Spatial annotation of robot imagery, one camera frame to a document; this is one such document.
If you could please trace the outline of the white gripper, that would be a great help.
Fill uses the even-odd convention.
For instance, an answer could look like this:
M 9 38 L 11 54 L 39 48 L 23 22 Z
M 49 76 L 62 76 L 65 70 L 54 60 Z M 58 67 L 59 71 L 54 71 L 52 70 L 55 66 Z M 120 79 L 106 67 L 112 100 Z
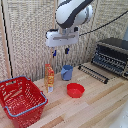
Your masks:
M 46 32 L 46 45 L 48 47 L 56 47 L 63 45 L 71 45 L 78 42 L 79 33 L 70 32 L 69 34 L 61 34 L 58 29 L 51 29 Z M 65 48 L 65 54 L 69 54 L 70 48 Z M 52 51 L 52 57 L 56 57 L 57 50 Z

